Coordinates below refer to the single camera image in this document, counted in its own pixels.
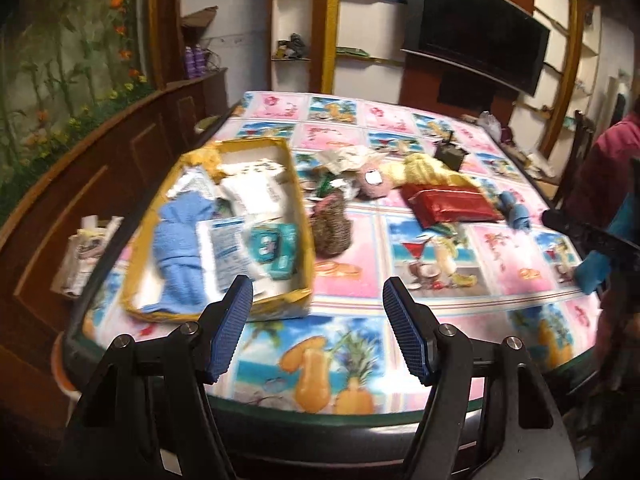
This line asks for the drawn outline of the teal tissue pack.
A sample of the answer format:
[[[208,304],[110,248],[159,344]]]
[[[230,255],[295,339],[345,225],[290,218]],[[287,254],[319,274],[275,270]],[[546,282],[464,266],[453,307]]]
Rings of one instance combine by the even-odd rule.
[[[297,229],[293,223],[254,226],[250,230],[250,255],[276,281],[292,278],[297,258]]]

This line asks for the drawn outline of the dark blue knitted towel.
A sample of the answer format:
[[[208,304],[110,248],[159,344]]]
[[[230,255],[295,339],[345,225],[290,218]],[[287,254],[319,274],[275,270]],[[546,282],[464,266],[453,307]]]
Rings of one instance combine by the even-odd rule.
[[[160,300],[141,308],[144,314],[198,314],[206,307],[198,222],[213,218],[214,202],[199,192],[185,192],[160,207],[152,254],[164,280]]]

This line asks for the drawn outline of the red shiny pouch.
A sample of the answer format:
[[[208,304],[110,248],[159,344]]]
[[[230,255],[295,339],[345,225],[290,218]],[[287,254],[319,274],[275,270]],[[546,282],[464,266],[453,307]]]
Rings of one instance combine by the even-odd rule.
[[[405,184],[400,188],[400,195],[423,229],[439,223],[503,219],[498,209],[473,185]]]

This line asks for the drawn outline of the pink round plush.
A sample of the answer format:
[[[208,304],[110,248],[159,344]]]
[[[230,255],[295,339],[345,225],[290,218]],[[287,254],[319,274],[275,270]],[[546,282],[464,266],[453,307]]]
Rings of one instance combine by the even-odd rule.
[[[381,159],[365,162],[356,171],[359,194],[367,200],[386,197],[393,189],[393,180],[382,170]]]

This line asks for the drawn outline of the yellow fluffy towel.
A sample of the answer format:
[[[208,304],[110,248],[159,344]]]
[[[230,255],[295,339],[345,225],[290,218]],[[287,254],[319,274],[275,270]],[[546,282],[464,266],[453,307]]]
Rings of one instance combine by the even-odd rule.
[[[394,188],[406,184],[476,188],[474,182],[464,174],[451,170],[440,160],[422,153],[407,155],[403,160],[384,160],[378,170],[384,177],[390,178]]]

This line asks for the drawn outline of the light blue cloth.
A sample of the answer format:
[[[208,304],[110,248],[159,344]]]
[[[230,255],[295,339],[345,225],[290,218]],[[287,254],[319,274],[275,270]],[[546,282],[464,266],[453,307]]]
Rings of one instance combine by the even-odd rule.
[[[498,195],[498,211],[513,231],[530,231],[528,209],[511,192],[504,191]]]

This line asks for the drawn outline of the white plastic wipes pack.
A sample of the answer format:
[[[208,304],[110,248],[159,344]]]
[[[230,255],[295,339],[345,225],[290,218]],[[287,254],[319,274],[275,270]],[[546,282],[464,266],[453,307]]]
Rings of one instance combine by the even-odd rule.
[[[284,216],[286,194],[272,177],[236,174],[222,179],[220,189],[230,200],[234,214],[247,222],[267,222]]]

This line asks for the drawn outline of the green white sachet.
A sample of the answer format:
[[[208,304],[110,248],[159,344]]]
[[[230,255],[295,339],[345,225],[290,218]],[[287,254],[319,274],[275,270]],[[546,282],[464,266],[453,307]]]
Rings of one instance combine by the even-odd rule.
[[[341,174],[324,174],[314,191],[314,196],[325,198],[334,192],[341,192],[344,200],[353,200],[359,190],[354,178]]]

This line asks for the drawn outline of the person in maroon jacket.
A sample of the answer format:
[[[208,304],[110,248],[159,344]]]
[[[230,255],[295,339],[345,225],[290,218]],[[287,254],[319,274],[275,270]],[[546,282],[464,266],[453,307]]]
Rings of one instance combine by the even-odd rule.
[[[605,130],[590,148],[580,167],[573,191],[563,209],[568,216],[620,238],[639,243],[639,200],[631,162],[639,157],[639,107]],[[578,266],[576,283],[589,295],[605,280],[611,284],[601,299],[596,356],[604,361],[612,350],[615,327],[620,325],[623,292],[629,282],[639,281],[633,270],[618,276],[608,256],[590,252]]]

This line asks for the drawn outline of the yellow cardboard box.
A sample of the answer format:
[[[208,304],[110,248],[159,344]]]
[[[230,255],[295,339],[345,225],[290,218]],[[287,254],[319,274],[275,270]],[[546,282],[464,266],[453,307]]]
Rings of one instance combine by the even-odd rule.
[[[314,242],[282,138],[213,141],[182,155],[143,216],[120,304],[139,320],[195,320],[238,275],[253,321],[310,310]]]

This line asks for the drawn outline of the white clear packet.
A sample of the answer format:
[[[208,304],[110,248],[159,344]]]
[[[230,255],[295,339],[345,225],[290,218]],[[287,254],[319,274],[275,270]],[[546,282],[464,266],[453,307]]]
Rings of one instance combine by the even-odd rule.
[[[205,296],[221,300],[237,275],[247,275],[253,283],[254,296],[267,291],[269,275],[250,256],[242,217],[200,221],[196,225],[200,244]]]

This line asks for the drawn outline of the colourful printed tablecloth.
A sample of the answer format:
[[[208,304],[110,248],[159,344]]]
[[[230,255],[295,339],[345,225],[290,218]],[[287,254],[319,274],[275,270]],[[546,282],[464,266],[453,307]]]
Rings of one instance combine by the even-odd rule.
[[[248,324],[215,396],[309,414],[420,410],[427,388],[402,364],[384,318],[382,285],[391,275],[442,322],[472,338],[519,336],[559,394],[594,373],[599,299],[574,286],[578,253],[565,236],[542,226],[544,200],[482,129],[403,106],[254,91],[216,134],[218,140],[253,136],[288,141],[307,198],[316,195],[317,156],[324,150],[364,146],[398,164],[432,154],[449,136],[466,151],[468,178],[490,197],[512,194],[532,226],[524,232],[500,221],[425,229],[398,191],[354,200],[346,210],[352,244],[317,261],[308,314]]]

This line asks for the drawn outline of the white dotted tissue pack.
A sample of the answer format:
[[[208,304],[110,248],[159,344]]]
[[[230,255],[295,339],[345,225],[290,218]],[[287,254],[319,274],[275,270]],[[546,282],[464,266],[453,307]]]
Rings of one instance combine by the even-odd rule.
[[[279,179],[285,174],[285,168],[280,162],[275,162],[269,158],[252,160],[251,162],[232,162],[222,164],[220,171],[227,177],[252,176]]]

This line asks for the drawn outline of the stack of papers on cabinet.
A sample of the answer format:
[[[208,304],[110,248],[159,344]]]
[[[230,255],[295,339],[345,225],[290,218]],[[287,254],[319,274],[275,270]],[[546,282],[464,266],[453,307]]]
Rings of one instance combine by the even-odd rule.
[[[67,241],[64,258],[51,284],[52,292],[70,299],[81,295],[122,220],[119,216],[100,220],[96,214],[81,218],[80,228]]]

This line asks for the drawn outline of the dark wooden cabinet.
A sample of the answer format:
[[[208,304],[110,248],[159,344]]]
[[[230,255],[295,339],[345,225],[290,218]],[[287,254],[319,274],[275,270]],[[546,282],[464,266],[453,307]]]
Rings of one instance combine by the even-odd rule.
[[[55,438],[67,403],[50,355],[70,319],[52,292],[81,219],[126,216],[194,145],[195,124],[228,110],[227,72],[176,81],[110,118],[65,154],[1,229],[1,435]]]

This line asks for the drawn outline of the white roll with green top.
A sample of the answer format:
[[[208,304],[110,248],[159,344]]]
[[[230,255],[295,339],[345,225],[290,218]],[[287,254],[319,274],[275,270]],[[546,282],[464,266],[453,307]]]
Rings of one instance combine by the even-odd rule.
[[[199,120],[193,128],[194,133],[199,136],[204,133],[207,129],[209,129],[212,125],[215,125],[217,120],[219,119],[218,115],[208,116],[201,120]]]

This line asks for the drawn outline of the purple bottles on cabinet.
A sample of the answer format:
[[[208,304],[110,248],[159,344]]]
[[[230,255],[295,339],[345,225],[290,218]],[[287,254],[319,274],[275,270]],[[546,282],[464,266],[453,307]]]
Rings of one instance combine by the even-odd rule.
[[[207,74],[206,59],[203,49],[197,44],[184,49],[184,64],[189,79],[204,77]]]

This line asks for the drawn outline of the black flat television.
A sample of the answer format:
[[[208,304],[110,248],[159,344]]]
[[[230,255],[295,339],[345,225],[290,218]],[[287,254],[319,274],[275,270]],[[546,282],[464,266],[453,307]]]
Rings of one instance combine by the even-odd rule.
[[[550,30],[506,0],[407,0],[402,50],[532,96]]]

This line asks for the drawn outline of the white and gold shelf unit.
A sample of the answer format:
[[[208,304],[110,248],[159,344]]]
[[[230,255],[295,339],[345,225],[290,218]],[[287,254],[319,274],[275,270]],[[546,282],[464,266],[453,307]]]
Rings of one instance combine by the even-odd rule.
[[[434,58],[409,54],[407,0],[270,0],[271,40],[297,32],[310,59],[280,58],[274,90],[309,90],[429,110],[455,118],[490,110],[523,148],[551,160],[568,152],[575,112],[588,113],[598,70],[601,12],[584,0],[506,0],[550,32],[533,94]]]

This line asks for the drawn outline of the flower mural panel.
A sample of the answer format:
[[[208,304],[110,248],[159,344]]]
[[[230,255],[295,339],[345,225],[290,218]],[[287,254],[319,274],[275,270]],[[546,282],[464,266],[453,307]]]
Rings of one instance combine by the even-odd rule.
[[[1,215],[155,89],[148,0],[1,0]]]

